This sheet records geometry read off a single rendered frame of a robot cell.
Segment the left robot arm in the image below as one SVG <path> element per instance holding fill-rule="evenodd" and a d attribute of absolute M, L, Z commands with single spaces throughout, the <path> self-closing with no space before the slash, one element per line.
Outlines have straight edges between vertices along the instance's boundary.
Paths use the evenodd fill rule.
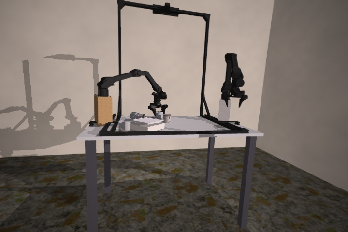
<path fill-rule="evenodd" d="M 242 87 L 244 85 L 243 74 L 241 69 L 238 67 L 237 54 L 227 53 L 225 54 L 225 61 L 227 62 L 225 82 L 221 88 L 222 94 L 230 95 L 231 87 Z M 231 83 L 231 78 L 232 83 Z M 234 89 L 232 95 L 235 97 L 242 97 L 245 91 L 240 89 Z"/>

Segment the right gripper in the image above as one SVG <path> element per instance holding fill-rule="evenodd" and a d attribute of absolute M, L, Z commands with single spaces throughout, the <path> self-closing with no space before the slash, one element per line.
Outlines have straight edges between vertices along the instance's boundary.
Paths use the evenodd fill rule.
<path fill-rule="evenodd" d="M 160 101 L 161 101 L 161 99 L 154 99 L 155 105 L 148 106 L 148 109 L 152 110 L 152 112 L 154 113 L 155 116 L 156 116 L 156 109 L 155 108 L 161 108 L 161 111 L 164 114 L 165 109 L 168 107 L 167 104 L 161 105 Z"/>

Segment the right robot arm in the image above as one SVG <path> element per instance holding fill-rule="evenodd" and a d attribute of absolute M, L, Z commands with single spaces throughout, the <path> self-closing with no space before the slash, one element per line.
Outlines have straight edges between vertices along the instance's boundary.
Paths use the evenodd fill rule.
<path fill-rule="evenodd" d="M 154 99 L 161 99 L 161 100 L 167 99 L 166 92 L 162 91 L 161 86 L 158 85 L 155 82 L 155 80 L 152 78 L 150 73 L 148 71 L 141 71 L 139 69 L 133 69 L 133 70 L 131 70 L 128 73 L 120 74 L 120 75 L 113 76 L 113 77 L 103 77 L 103 78 L 101 78 L 100 82 L 97 83 L 97 86 L 98 86 L 98 96 L 108 97 L 108 95 L 109 95 L 108 88 L 110 86 L 113 86 L 114 83 L 117 82 L 117 81 L 124 80 L 124 79 L 131 78 L 131 77 L 140 77 L 142 75 L 146 77 L 146 79 L 152 85 L 153 90 L 155 92 L 157 92 L 157 93 L 153 92 L 151 94 L 151 95 L 154 95 Z"/>

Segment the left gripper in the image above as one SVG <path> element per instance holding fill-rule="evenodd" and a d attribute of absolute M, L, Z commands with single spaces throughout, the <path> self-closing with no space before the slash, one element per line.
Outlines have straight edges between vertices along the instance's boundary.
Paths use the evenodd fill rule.
<path fill-rule="evenodd" d="M 234 97 L 234 95 L 232 96 L 232 92 L 233 92 L 234 89 L 238 90 L 239 87 L 231 87 L 231 94 L 230 94 L 230 95 L 228 95 L 228 94 L 222 94 L 222 95 L 221 95 L 221 97 L 225 100 L 225 103 L 226 103 L 227 107 L 228 107 L 228 97 Z M 248 99 L 248 95 L 244 95 L 244 96 L 240 97 L 240 100 L 239 100 L 239 108 L 240 108 L 242 102 L 243 102 L 245 99 Z"/>

